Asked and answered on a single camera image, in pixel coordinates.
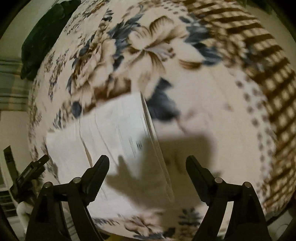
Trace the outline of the white pants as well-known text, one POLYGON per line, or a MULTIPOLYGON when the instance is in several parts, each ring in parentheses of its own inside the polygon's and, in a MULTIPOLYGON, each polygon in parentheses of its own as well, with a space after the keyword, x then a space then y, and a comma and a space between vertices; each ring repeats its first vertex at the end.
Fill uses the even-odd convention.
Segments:
POLYGON ((171 182, 147 105, 140 93, 108 101, 63 130, 49 132, 46 145, 64 184, 81 176, 100 156, 107 176, 89 211, 100 217, 162 208, 174 199, 171 182))

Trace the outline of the green striped curtain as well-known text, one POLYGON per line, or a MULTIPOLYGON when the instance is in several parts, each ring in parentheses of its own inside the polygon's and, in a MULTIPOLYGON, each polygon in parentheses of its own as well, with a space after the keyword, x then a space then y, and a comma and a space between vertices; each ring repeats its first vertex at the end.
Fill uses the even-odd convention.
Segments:
POLYGON ((21 79, 20 59, 1 57, 1 110, 27 111, 31 82, 21 79))

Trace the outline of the dark green folded duvet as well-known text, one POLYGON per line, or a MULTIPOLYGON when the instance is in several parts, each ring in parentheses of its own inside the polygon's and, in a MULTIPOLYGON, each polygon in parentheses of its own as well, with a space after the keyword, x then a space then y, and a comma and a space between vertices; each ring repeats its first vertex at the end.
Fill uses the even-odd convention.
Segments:
POLYGON ((36 23, 22 44, 21 79, 33 81, 41 63, 81 1, 63 1, 53 5, 36 23))

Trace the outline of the floral bed blanket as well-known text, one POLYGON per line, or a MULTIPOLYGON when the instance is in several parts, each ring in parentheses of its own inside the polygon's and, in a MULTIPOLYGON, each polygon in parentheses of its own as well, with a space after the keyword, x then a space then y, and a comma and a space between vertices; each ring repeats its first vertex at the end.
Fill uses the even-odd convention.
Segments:
MULTIPOLYGON (((260 96, 239 65, 228 67, 210 29, 183 1, 84 1, 48 52, 29 93, 34 161, 46 136, 117 97, 147 105, 174 199, 129 215, 90 215, 99 230, 137 240, 191 240, 207 206, 186 171, 195 156, 229 183, 249 181, 261 201, 258 130, 249 107, 260 96)), ((58 180, 50 157, 42 181, 58 180)))

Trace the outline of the brown checkered bed sheet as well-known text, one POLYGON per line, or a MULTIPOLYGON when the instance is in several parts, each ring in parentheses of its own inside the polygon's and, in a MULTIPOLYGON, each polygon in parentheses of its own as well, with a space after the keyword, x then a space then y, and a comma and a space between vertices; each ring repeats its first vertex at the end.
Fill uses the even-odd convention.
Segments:
POLYGON ((260 21, 236 1, 184 1, 204 23, 228 67, 239 65, 258 84, 253 107, 263 182, 259 193, 265 212, 285 208, 295 192, 295 71, 283 48, 260 21))

